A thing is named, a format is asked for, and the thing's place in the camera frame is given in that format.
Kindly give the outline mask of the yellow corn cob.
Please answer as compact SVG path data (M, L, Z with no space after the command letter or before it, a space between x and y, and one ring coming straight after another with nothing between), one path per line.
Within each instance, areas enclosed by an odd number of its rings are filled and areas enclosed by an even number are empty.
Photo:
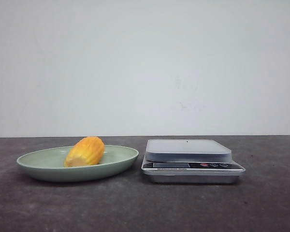
M85 137L71 148L65 158L64 167L96 165L103 153L104 143L99 137Z

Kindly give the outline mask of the silver digital kitchen scale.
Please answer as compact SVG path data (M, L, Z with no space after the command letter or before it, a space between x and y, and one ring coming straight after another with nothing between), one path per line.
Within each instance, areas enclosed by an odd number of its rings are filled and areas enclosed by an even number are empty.
M141 169L151 182L196 184L232 184L246 171L208 139L150 139Z

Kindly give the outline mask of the green oval plate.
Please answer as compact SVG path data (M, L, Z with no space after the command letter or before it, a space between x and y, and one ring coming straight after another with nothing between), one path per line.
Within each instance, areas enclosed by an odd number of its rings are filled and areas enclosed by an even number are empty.
M71 146L33 151L17 158L20 170L38 180L49 182L82 182L110 177L129 169L137 160L139 151L126 146L106 145L96 165L64 167Z

